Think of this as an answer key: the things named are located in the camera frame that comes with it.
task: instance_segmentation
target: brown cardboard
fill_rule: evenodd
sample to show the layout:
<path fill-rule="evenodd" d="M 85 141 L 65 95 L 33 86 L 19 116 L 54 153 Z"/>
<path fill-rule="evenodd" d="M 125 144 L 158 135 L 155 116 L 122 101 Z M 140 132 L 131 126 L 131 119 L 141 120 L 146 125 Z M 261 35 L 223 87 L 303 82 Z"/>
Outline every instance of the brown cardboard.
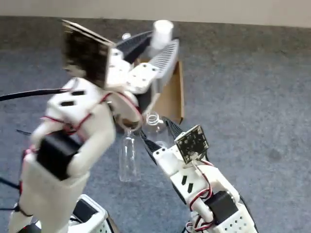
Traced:
<path fill-rule="evenodd" d="M 155 103 L 154 111 L 176 123 L 184 119 L 184 84 L 181 62 L 177 62 L 174 73 Z"/>

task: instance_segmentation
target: red wire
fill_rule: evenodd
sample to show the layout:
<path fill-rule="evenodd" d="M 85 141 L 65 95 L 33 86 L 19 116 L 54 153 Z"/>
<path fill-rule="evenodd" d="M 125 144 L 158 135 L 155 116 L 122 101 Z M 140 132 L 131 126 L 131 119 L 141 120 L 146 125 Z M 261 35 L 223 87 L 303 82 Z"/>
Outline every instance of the red wire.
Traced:
<path fill-rule="evenodd" d="M 205 189 L 203 189 L 201 192 L 199 192 L 194 198 L 193 198 L 193 200 L 190 202 L 190 204 L 189 204 L 189 207 L 190 207 L 190 210 L 191 211 L 193 211 L 193 209 L 192 209 L 192 205 L 193 205 L 193 203 L 199 198 L 199 197 L 201 197 L 203 194 L 205 194 L 206 192 L 209 192 L 210 191 L 210 189 L 209 188 L 205 188 Z"/>

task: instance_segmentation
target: clear plastic bottle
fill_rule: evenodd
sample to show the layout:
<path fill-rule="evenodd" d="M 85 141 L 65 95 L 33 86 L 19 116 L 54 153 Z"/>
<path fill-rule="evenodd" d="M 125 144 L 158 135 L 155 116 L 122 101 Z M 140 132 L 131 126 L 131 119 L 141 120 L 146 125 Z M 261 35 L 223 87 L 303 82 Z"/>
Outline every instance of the clear plastic bottle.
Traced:
<path fill-rule="evenodd" d="M 143 125 L 142 130 L 148 139 L 157 143 L 159 146 L 166 148 L 172 146 L 165 122 L 161 119 L 157 112 L 151 111 L 146 116 L 146 123 Z"/>
<path fill-rule="evenodd" d="M 119 178 L 122 182 L 136 182 L 141 179 L 140 159 L 136 152 L 133 132 L 125 131 L 119 154 Z"/>

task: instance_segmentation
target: wire bundle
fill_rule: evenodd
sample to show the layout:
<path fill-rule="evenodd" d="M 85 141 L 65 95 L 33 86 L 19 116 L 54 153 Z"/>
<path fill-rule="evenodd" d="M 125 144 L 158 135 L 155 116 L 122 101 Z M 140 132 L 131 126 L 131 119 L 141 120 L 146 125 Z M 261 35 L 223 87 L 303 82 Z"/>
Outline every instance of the wire bundle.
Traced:
<path fill-rule="evenodd" d="M 213 191 L 212 191 L 212 187 L 209 183 L 209 180 L 207 178 L 207 176 L 203 173 L 203 171 L 198 167 L 198 165 L 196 164 L 197 161 L 193 161 L 192 164 L 193 166 L 202 174 L 202 176 L 204 177 L 204 179 L 207 182 L 207 187 L 205 189 L 203 189 L 202 191 L 200 191 L 193 199 L 192 201 L 189 203 L 189 208 L 190 211 L 193 211 L 192 209 L 192 205 L 194 204 L 194 202 L 201 198 L 202 200 L 208 200 L 209 198 L 212 197 L 213 195 Z M 206 160 L 199 160 L 198 162 L 202 163 L 203 165 L 206 166 L 214 166 L 212 163 L 206 161 Z M 203 232 L 207 229 L 209 229 L 211 226 L 213 225 L 213 222 L 205 222 L 202 217 L 197 214 L 196 215 L 196 221 L 195 224 L 193 224 L 192 222 L 188 222 L 185 226 L 185 231 L 188 233 L 192 233 L 192 232 Z"/>

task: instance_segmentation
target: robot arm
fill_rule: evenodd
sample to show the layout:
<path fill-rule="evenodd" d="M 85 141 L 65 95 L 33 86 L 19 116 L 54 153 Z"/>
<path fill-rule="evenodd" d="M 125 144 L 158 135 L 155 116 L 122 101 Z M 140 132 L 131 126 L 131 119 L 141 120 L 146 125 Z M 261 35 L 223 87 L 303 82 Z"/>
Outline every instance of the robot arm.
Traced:
<path fill-rule="evenodd" d="M 161 168 L 181 200 L 190 208 L 186 232 L 257 233 L 240 195 L 224 175 L 200 156 L 208 143 L 200 126 L 183 132 L 166 119 L 175 138 L 171 148 L 161 148 L 142 132 L 141 138 L 153 161 Z"/>
<path fill-rule="evenodd" d="M 116 137 L 113 118 L 106 103 L 93 108 L 92 115 L 93 117 L 84 124 L 95 133 L 80 147 L 69 163 L 68 174 L 72 177 L 86 174 Z"/>

